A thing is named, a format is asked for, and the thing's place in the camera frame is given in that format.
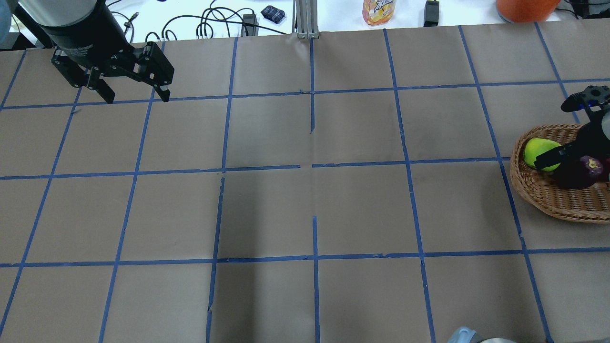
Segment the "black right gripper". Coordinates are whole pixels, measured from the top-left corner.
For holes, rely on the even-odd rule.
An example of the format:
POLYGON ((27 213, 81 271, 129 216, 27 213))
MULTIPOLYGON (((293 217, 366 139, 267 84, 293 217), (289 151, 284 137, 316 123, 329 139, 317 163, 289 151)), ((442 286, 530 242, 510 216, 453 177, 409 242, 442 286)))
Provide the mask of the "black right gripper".
POLYGON ((563 162, 575 161, 584 156, 607 159, 610 153, 609 141, 609 113, 607 111, 593 111, 588 114, 589 123, 584 124, 578 131, 573 145, 557 146, 534 160, 534 167, 543 170, 563 162))

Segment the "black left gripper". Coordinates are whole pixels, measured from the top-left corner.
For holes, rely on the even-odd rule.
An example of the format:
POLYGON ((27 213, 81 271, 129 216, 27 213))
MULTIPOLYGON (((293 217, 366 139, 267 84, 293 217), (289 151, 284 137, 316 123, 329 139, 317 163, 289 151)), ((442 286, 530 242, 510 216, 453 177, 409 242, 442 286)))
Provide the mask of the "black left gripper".
POLYGON ((128 76, 135 70, 140 82, 169 102, 174 66, 155 42, 133 47, 106 5, 52 5, 44 15, 40 26, 55 45, 51 63, 70 85, 112 104, 115 92, 101 73, 128 76))

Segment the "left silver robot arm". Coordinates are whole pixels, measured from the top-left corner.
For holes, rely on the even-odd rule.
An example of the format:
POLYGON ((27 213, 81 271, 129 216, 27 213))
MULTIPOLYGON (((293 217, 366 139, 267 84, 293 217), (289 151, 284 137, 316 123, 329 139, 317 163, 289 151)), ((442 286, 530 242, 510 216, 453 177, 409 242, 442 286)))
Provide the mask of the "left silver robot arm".
POLYGON ((154 42, 132 46, 103 0, 21 0, 20 5, 54 43, 51 63, 73 87, 94 91, 111 104, 115 92, 105 79, 127 77, 169 101, 173 65, 154 42))

